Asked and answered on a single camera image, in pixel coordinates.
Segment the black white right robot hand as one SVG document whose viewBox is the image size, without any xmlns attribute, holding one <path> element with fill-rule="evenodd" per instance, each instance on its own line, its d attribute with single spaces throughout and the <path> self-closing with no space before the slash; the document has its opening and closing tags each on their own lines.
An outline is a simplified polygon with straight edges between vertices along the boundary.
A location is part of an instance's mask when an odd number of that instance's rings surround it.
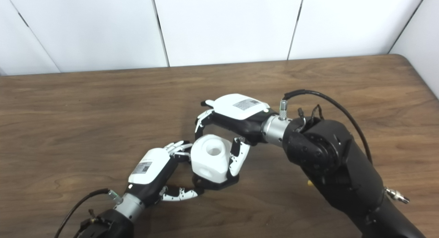
<svg viewBox="0 0 439 238">
<path fill-rule="evenodd" d="M 242 94 L 227 94 L 200 103 L 207 110 L 195 120 L 194 137 L 199 140 L 204 136 L 204 129 L 214 124 L 235 133 L 237 137 L 231 142 L 227 176 L 237 177 L 251 146 L 269 144 L 268 130 L 273 119 L 279 113 L 260 100 Z"/>
</svg>

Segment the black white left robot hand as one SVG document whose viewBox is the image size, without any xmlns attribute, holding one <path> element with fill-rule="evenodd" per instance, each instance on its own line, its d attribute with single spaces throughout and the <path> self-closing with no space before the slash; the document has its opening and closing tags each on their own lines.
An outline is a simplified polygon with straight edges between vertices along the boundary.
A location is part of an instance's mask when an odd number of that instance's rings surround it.
<svg viewBox="0 0 439 238">
<path fill-rule="evenodd" d="M 191 161 L 190 141 L 172 142 L 150 149 L 128 177 L 126 194 L 136 197 L 145 207 L 160 201 L 182 201 L 204 194 L 200 187 L 167 185 L 179 163 Z"/>
</svg>

